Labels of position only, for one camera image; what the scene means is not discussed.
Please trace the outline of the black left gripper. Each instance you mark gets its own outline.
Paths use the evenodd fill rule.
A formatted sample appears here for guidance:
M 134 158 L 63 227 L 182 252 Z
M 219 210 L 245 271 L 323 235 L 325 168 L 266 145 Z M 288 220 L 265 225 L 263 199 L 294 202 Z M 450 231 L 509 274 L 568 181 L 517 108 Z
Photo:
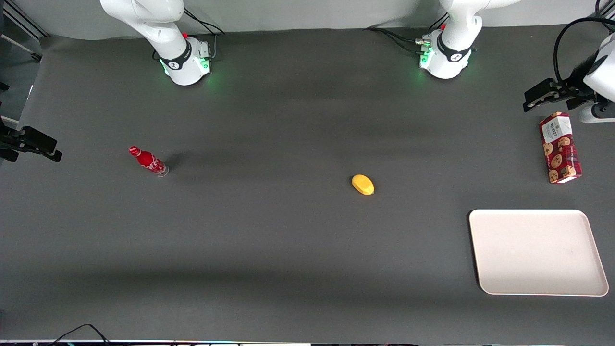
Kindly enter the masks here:
M 529 112 L 541 105 L 561 101 L 560 91 L 569 96 L 567 99 L 569 111 L 578 107 L 593 107 L 598 99 L 595 92 L 584 83 L 584 77 L 586 73 L 571 73 L 566 79 L 557 76 L 557 82 L 553 78 L 540 81 L 524 93 L 523 111 Z

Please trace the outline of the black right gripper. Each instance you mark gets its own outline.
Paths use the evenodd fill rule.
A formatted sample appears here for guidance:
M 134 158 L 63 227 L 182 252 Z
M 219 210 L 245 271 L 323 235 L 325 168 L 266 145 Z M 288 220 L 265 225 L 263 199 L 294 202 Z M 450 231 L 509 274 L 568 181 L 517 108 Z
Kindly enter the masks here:
M 14 127 L 17 121 L 0 119 L 0 157 L 9 162 L 16 162 L 18 152 L 11 149 L 22 149 L 22 152 L 35 153 L 53 162 L 60 162 L 63 153 L 56 149 L 57 140 L 30 126 Z

